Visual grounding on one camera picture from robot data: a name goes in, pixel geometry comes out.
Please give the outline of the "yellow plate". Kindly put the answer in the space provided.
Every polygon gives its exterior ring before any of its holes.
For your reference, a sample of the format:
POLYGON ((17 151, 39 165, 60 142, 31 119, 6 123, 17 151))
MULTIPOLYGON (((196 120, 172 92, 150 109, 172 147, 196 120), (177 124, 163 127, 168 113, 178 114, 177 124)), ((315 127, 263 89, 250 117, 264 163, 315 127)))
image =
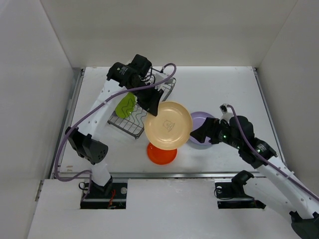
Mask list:
POLYGON ((162 150, 173 150, 183 146, 190 137, 193 121, 189 111, 172 101, 161 102, 158 115, 147 114, 144 128, 147 139, 162 150))

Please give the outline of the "orange plate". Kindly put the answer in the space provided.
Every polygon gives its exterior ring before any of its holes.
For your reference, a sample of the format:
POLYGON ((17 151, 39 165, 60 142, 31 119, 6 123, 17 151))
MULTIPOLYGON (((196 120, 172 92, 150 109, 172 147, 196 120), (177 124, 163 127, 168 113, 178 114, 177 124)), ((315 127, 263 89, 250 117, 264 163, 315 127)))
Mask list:
POLYGON ((147 146, 147 155, 151 162, 157 165, 166 165, 174 161, 177 156, 177 149, 162 150, 149 143, 147 146))

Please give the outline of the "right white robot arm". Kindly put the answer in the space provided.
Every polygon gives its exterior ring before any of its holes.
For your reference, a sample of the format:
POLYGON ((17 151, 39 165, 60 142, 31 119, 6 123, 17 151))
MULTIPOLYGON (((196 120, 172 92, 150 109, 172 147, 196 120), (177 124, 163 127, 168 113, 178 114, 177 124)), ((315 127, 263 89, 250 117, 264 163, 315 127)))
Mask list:
POLYGON ((211 144, 224 143, 237 149, 241 159, 271 182, 264 186, 252 173, 242 170, 228 184, 229 198, 254 198, 290 222, 300 238, 319 237, 318 196, 286 167, 271 146, 255 136, 246 117, 225 114, 221 119, 207 118, 190 135, 200 143, 208 138, 211 144))

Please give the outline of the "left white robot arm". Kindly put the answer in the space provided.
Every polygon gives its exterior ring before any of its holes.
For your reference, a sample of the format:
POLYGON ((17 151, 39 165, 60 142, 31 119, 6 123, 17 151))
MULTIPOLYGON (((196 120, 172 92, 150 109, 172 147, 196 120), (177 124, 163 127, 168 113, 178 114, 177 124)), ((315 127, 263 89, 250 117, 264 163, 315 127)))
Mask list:
POLYGON ((95 100, 91 110, 93 114, 83 120, 68 136, 71 147, 78 156, 87 159, 92 167, 92 185, 98 196, 104 198, 112 190, 112 176, 107 170, 106 155, 108 146, 100 141, 103 128, 121 101, 120 97, 107 100, 110 96, 126 89, 133 89, 137 104, 153 116, 158 114, 158 106, 163 90, 155 87, 146 89, 144 81, 152 63, 142 55, 135 55, 132 61, 125 65, 116 62, 108 71, 106 81, 95 100))

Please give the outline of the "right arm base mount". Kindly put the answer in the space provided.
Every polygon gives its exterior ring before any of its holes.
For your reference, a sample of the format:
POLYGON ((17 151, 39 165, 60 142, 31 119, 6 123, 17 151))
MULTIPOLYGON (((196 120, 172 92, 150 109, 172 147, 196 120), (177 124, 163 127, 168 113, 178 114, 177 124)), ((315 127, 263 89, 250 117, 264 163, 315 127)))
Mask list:
POLYGON ((218 209, 265 209, 266 205, 244 193, 243 189, 235 189, 232 182, 215 183, 214 196, 218 209))

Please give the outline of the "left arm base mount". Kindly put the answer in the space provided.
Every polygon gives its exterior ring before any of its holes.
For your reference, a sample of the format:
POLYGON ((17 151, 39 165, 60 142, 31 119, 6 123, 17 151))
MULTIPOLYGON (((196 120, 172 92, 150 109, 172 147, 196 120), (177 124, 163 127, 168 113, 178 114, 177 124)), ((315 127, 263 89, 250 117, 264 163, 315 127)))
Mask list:
POLYGON ((106 188, 94 182, 80 182, 82 190, 80 209, 126 209, 128 182, 115 180, 108 183, 106 188))

